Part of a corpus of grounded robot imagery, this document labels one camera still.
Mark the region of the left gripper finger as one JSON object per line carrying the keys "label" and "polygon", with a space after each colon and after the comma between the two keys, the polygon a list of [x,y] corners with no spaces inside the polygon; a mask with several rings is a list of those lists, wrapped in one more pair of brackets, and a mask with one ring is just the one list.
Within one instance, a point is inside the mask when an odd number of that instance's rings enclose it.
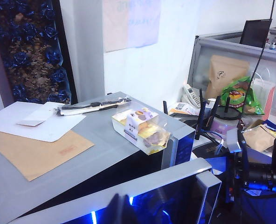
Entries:
{"label": "left gripper finger", "polygon": [[106,208],[107,224],[137,224],[138,218],[128,195],[115,194]]}

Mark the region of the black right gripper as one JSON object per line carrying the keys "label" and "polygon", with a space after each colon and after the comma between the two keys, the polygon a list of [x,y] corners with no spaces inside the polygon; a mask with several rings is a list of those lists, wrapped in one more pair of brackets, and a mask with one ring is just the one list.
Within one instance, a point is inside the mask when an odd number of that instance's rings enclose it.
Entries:
{"label": "black right gripper", "polygon": [[233,203],[235,201],[235,178],[240,179],[246,189],[276,192],[276,174],[273,172],[271,165],[249,163],[247,143],[239,129],[227,131],[227,146],[229,152],[234,156],[234,176],[226,174],[226,203]]}

